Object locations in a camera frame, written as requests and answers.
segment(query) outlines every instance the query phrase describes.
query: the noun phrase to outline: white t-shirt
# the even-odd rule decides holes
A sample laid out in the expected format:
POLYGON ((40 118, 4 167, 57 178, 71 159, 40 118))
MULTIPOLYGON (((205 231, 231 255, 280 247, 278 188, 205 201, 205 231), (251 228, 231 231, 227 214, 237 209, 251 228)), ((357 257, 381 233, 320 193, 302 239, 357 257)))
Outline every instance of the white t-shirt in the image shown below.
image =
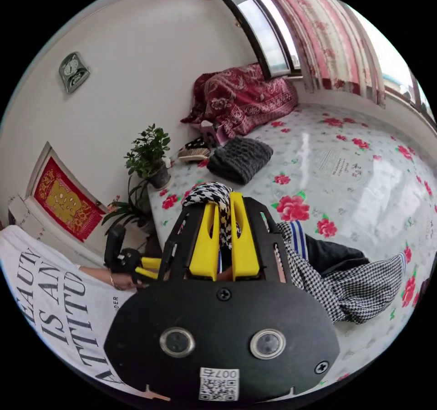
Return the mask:
POLYGON ((117 310, 135 291, 117 291, 81 272, 79 265, 14 225, 0 231, 0 260, 21 311, 56 355, 115 389, 166 399, 124 384, 103 350, 117 310))

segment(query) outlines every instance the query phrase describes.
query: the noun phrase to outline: screw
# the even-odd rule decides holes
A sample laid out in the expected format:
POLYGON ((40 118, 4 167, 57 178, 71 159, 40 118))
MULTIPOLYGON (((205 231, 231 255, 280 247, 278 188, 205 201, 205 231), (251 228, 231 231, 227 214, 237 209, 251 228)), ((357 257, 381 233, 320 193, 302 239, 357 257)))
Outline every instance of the screw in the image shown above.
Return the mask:
POLYGON ((227 288, 221 288, 217 291, 217 299, 219 301, 228 301, 231 298, 231 292, 227 288))
POLYGON ((321 361, 314 369, 314 372, 318 375, 326 372, 329 368, 329 363, 327 361, 321 361))

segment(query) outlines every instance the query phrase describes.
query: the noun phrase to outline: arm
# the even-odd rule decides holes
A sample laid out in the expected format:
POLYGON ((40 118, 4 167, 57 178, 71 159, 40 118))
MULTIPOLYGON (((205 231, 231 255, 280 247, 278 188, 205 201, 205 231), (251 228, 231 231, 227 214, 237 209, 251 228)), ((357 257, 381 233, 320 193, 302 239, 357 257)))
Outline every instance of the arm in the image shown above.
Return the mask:
POLYGON ((95 269, 86 266, 80 266, 79 270, 117 290, 130 290, 145 286, 141 281, 134 284, 131 275, 127 273, 112 273, 109 269, 95 269))

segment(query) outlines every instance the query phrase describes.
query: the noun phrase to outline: potted plant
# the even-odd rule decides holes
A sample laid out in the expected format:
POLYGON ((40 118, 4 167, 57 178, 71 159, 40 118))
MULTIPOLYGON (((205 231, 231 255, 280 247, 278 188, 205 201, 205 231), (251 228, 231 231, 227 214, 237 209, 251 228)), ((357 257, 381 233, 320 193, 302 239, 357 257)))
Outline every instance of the potted plant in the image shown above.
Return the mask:
POLYGON ((154 188, 161 190, 170 181, 170 175, 163 161, 163 156, 169 147, 168 133, 162 128, 149 126, 141 132, 140 137, 132 144, 134 147, 125 156, 129 175, 136 173, 141 179, 150 182, 154 188))
POLYGON ((127 202, 119 202, 114 200, 109 206, 109 214, 102 220, 102 225, 110 219, 115 220, 111 223, 105 235, 110 229, 121 223, 126 226, 128 223, 136 223, 137 226, 148 234, 154 232, 153 217, 150 211, 144 210, 144 204, 147 202, 147 181, 143 179, 137 186, 131 189, 132 176, 129 177, 127 183, 127 202))

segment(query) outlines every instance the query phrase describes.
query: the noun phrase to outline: bed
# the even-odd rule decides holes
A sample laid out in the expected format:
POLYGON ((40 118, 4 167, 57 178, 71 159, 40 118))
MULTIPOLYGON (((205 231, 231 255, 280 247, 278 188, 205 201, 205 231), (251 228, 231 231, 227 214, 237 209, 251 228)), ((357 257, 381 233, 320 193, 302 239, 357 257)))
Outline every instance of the bed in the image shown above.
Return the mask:
POLYGON ((342 108, 299 105, 248 137, 274 149, 249 184, 236 186, 212 175, 206 162, 184 164, 174 157, 168 187, 148 189, 161 247, 189 191, 218 181, 267 205, 277 222, 300 220, 316 239, 360 249, 371 261, 401 251, 407 257, 401 289, 383 313, 363 325, 335 326, 340 355, 313 391, 374 360, 412 314, 437 250, 437 167, 400 131, 342 108))

